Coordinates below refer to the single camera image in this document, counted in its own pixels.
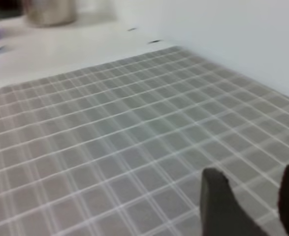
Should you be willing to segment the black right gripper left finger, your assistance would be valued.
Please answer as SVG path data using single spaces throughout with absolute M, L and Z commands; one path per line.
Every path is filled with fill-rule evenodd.
M 215 168 L 202 171 L 200 220 L 203 236 L 266 236 L 239 205 L 226 176 Z

